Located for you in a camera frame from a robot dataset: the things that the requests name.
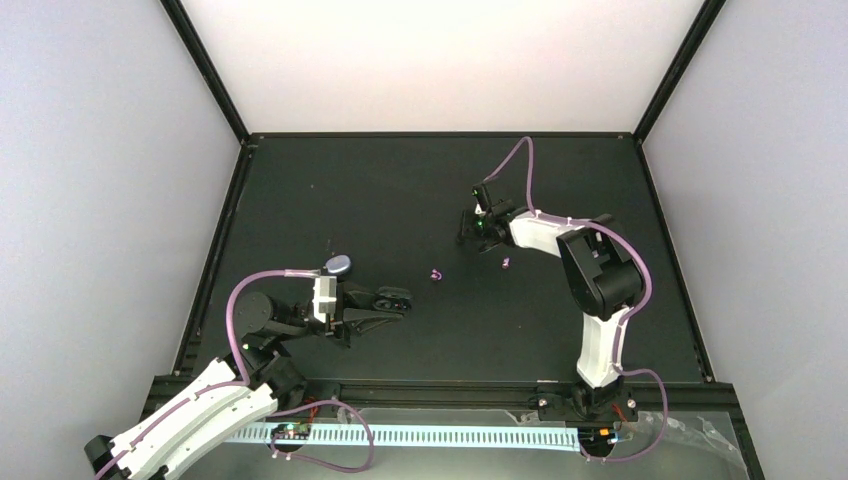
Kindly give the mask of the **lilac earbud charging case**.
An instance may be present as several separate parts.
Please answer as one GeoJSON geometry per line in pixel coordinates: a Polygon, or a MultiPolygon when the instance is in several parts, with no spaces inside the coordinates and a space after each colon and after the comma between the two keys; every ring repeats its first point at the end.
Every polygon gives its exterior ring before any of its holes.
{"type": "Polygon", "coordinates": [[[352,259],[346,254],[339,254],[328,259],[323,270],[331,276],[345,276],[352,269],[352,259]]]}

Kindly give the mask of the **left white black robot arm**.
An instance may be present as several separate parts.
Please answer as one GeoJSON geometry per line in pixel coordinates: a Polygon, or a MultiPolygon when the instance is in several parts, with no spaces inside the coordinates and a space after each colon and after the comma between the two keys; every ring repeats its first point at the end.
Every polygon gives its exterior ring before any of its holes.
{"type": "Polygon", "coordinates": [[[368,289],[322,276],[313,299],[288,305],[262,292],[228,302],[231,352],[136,426],[98,435],[85,448],[97,479],[177,479],[243,427],[305,403],[307,380],[284,344],[311,336],[348,347],[354,336],[396,323],[412,309],[410,291],[368,289]]]}

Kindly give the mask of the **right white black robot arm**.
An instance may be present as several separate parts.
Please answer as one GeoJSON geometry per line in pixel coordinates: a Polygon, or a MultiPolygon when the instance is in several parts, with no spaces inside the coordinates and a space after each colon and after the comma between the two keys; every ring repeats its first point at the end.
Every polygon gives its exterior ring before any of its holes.
{"type": "Polygon", "coordinates": [[[623,386],[621,355],[630,317],[649,293],[643,263],[612,228],[613,218],[592,220],[547,214],[495,200],[488,185],[473,186],[476,204],[462,211],[457,240],[480,252],[499,245],[532,249],[561,260],[569,291],[583,313],[576,370],[569,392],[581,420],[606,412],[623,386]]]}

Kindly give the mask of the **black earbud holder insert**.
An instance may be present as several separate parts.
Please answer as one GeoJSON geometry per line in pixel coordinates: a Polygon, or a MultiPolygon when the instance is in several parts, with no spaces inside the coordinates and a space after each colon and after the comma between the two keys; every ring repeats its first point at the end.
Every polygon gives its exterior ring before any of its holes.
{"type": "Polygon", "coordinates": [[[378,311],[408,312],[412,308],[412,293],[398,287],[380,287],[375,292],[373,306],[378,311]]]}

